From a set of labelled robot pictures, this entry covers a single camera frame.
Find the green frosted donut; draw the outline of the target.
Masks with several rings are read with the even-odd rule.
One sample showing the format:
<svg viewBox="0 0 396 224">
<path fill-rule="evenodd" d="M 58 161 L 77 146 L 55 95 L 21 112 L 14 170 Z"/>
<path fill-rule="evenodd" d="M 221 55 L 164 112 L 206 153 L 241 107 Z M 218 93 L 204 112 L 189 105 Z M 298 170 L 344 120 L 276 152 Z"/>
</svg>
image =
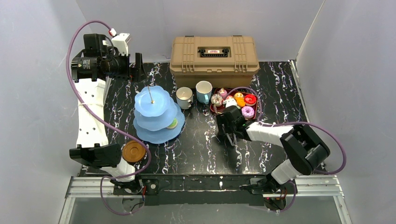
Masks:
<svg viewBox="0 0 396 224">
<path fill-rule="evenodd" d="M 167 126 L 167 129 L 173 129 L 177 126 L 177 124 L 178 124 L 178 120 L 177 118 L 174 118 L 172 123 L 169 126 Z"/>
</svg>

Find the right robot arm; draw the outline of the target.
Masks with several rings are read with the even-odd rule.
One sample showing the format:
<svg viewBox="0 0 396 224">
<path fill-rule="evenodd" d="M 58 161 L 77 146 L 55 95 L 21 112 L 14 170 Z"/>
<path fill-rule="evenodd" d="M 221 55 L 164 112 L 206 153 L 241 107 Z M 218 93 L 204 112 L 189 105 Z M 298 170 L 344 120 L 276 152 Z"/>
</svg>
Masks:
<svg viewBox="0 0 396 224">
<path fill-rule="evenodd" d="M 230 106 L 216 116 L 220 135 L 266 142 L 284 149 L 287 160 L 265 177 L 265 187 L 278 187 L 300 175 L 311 175 L 330 155 L 330 149 L 305 122 L 291 126 L 272 125 L 245 119 L 241 110 Z"/>
</svg>

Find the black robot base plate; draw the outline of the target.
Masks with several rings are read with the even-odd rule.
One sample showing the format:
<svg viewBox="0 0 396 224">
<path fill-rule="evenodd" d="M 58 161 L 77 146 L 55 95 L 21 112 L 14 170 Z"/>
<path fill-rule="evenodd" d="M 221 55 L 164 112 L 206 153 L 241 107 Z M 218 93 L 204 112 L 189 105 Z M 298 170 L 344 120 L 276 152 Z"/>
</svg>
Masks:
<svg viewBox="0 0 396 224">
<path fill-rule="evenodd" d="M 140 175 L 147 205 L 248 204 L 284 209 L 295 181 L 278 184 L 269 175 Z"/>
</svg>

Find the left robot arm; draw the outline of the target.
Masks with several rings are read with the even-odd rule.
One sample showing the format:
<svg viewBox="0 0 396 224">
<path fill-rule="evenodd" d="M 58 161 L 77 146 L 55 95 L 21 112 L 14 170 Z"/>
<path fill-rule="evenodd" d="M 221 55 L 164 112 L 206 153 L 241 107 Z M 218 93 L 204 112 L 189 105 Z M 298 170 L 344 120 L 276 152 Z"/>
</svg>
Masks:
<svg viewBox="0 0 396 224">
<path fill-rule="evenodd" d="M 70 158 L 86 167 L 100 169 L 118 182 L 131 182 L 136 169 L 122 157 L 121 146 L 110 144 L 106 135 L 104 104 L 106 81 L 141 81 L 144 69 L 137 53 L 138 68 L 130 66 L 129 33 L 113 38 L 102 34 L 85 34 L 84 49 L 71 61 L 71 82 L 78 98 L 78 138 Z"/>
</svg>

